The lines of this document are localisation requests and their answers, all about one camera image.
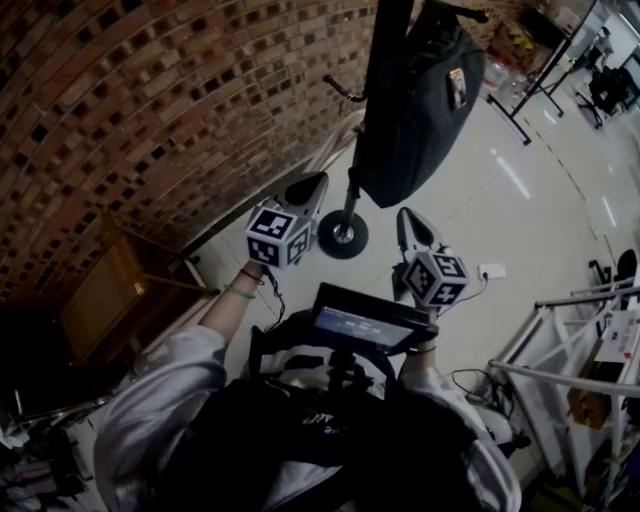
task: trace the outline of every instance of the white wall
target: white wall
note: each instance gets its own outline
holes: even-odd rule
[[[611,46],[613,47],[613,55],[607,59],[606,64],[610,68],[620,67],[636,49],[640,43],[640,37],[618,13],[609,16],[604,26],[611,32]]]

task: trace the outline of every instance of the cardboard box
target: cardboard box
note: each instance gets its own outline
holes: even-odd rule
[[[637,311],[615,311],[604,339],[599,340],[580,377],[617,382],[632,357],[640,334]],[[572,388],[567,395],[576,423],[600,430],[611,414],[611,397],[602,393]]]
[[[541,71],[551,55],[549,48],[536,43],[529,32],[513,21],[504,21],[498,27],[489,52],[525,75]]]

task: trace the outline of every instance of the wooden furniture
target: wooden furniture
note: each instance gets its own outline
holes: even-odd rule
[[[103,224],[110,247],[60,314],[76,363],[131,359],[220,293],[204,285],[188,258],[109,218]]]

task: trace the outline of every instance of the monitor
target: monitor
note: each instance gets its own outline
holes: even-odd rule
[[[433,339],[438,328],[429,314],[395,302],[322,283],[312,312],[313,335],[354,351],[387,355]]]

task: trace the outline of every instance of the white cube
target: white cube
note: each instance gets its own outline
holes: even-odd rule
[[[457,256],[420,252],[402,278],[423,306],[451,306],[469,283],[469,276]]]
[[[245,234],[251,260],[284,269],[309,249],[311,222],[291,213],[259,206],[252,214]]]

